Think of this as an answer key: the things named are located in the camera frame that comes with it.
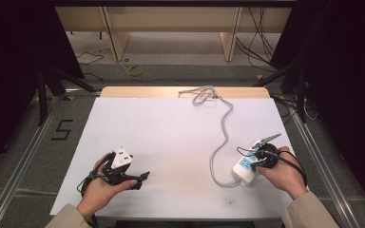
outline white table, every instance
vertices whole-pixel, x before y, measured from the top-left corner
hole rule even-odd
[[[264,177],[256,177],[245,187],[222,188],[213,182],[209,157],[224,139],[220,122],[227,107],[219,100],[200,107],[191,101],[98,98],[51,214],[56,215],[67,203],[76,205],[81,198],[76,186],[106,152],[122,146],[134,156],[126,173],[139,176],[150,171],[150,176],[141,190],[117,195],[96,216],[131,220],[278,219],[292,200]],[[233,179],[232,167],[241,158],[238,146],[251,147],[254,141],[280,132],[282,135],[271,143],[291,148],[272,99],[228,101],[234,105],[226,121],[230,139],[214,160],[220,181]]]

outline handheld device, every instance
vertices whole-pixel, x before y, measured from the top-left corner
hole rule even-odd
[[[130,190],[139,190],[143,185],[143,181],[147,179],[150,172],[145,172],[141,176],[130,176],[126,174],[126,170],[132,164],[133,156],[129,155],[122,147],[117,152],[112,151],[105,156],[99,165],[97,165],[88,176],[82,180],[78,185],[78,191],[84,195],[87,186],[96,178],[102,178],[105,182],[111,185],[120,184],[128,180],[136,180],[137,183],[129,188]],[[99,168],[104,165],[103,171],[99,171]]]
[[[278,162],[278,159],[268,156],[264,151],[277,154],[278,150],[268,142],[280,135],[278,133],[263,140],[256,141],[251,149],[245,150],[247,153],[243,154],[242,158],[233,167],[233,175],[241,180],[242,186],[249,184],[257,176],[256,166],[272,168]]]

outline metal bar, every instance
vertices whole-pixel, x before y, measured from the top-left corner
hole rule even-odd
[[[293,108],[290,108],[291,114],[294,114],[295,111]],[[339,212],[340,217],[342,218],[343,223],[346,227],[354,228],[361,227],[359,222],[355,217],[355,213],[353,212],[352,206],[347,201],[345,195],[340,189],[333,173],[327,162],[324,160],[321,151],[319,150],[316,141],[313,138],[308,126],[306,123],[303,123],[300,117],[296,114],[294,116],[295,124],[298,128],[298,131],[306,143],[306,146],[310,152],[310,155],[317,167],[318,173],[321,175],[322,180],[327,187],[328,193],[333,200],[333,203],[336,206],[337,211]]]
[[[1,195],[0,195],[0,221],[2,217],[5,215],[6,210],[9,207],[10,201],[13,198],[13,195],[16,191],[16,188],[19,186],[21,180],[23,179],[26,171],[28,170],[29,164],[37,151],[41,140],[43,139],[48,126],[51,123],[52,117],[55,113],[56,107],[62,101],[62,97],[54,97],[51,101],[48,110],[48,116],[44,123],[41,126],[37,127],[36,132],[34,133],[28,148],[26,149],[22,159],[17,164],[16,168],[13,171],[10,179],[8,180],[6,186],[4,187]]]

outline person's right hand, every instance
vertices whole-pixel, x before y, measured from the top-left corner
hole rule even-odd
[[[98,160],[94,167],[97,167],[106,155]],[[102,166],[99,167],[99,171],[103,171],[103,168],[104,165],[102,164]],[[102,178],[96,178],[88,185],[85,195],[79,202],[76,209],[81,213],[86,221],[89,221],[91,216],[98,210],[104,208],[115,195],[133,187],[136,183],[137,182],[135,180],[126,180],[120,184],[112,186],[106,183]]]
[[[290,152],[287,146],[281,147],[279,151]],[[296,161],[292,155],[282,152],[280,153],[280,156],[300,167],[298,161]],[[270,169],[257,167],[257,172],[265,176],[265,178],[277,189],[287,192],[293,200],[308,192],[300,173],[284,161],[279,160],[278,163]]]

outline sleeve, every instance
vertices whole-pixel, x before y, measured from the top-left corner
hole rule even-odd
[[[331,214],[312,192],[295,199],[281,216],[287,228],[339,227]]]
[[[90,228],[79,211],[70,204],[67,204],[64,208],[62,208],[62,210],[46,226],[46,228],[62,227]]]

